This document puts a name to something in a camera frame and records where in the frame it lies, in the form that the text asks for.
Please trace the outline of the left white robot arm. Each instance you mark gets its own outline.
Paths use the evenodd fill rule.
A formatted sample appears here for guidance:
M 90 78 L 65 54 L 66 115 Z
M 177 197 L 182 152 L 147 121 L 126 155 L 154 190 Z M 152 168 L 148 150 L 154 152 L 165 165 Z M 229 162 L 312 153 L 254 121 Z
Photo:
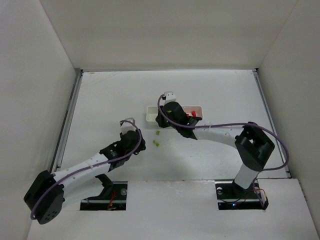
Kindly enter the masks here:
M 30 218 L 44 225 L 68 203 L 106 194 L 113 186 L 107 173 L 145 149 L 141 130 L 128 130 L 120 134 L 118 141 L 80 164 L 58 172 L 40 172 L 23 198 L 30 209 Z

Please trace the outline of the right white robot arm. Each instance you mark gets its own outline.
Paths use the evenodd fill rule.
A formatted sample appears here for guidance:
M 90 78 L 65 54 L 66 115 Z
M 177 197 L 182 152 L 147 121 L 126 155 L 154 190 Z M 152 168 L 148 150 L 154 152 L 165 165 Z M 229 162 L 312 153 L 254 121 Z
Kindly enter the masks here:
M 215 128 L 201 117 L 188 116 L 176 101 L 163 105 L 157 103 L 157 108 L 156 122 L 159 127 L 172 127 L 187 139 L 212 141 L 235 148 L 242 160 L 233 180 L 238 188 L 249 189 L 275 149 L 273 141 L 254 122 Z

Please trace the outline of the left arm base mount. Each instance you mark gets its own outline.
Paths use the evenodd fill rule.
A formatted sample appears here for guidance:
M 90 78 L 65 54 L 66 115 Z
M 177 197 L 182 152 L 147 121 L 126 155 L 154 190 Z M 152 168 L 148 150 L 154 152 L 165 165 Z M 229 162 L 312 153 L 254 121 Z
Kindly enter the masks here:
M 80 202 L 80 211 L 125 211 L 127 208 L 127 181 L 111 181 L 105 174 L 95 177 L 103 186 L 97 196 L 91 196 Z

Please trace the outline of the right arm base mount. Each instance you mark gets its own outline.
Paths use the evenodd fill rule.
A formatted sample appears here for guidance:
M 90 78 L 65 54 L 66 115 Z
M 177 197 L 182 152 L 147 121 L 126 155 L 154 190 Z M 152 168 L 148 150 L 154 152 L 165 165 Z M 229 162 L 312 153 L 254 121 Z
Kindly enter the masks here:
M 215 191 L 219 210 L 263 210 L 269 206 L 264 189 L 255 180 L 248 189 L 243 189 L 233 181 L 216 181 Z

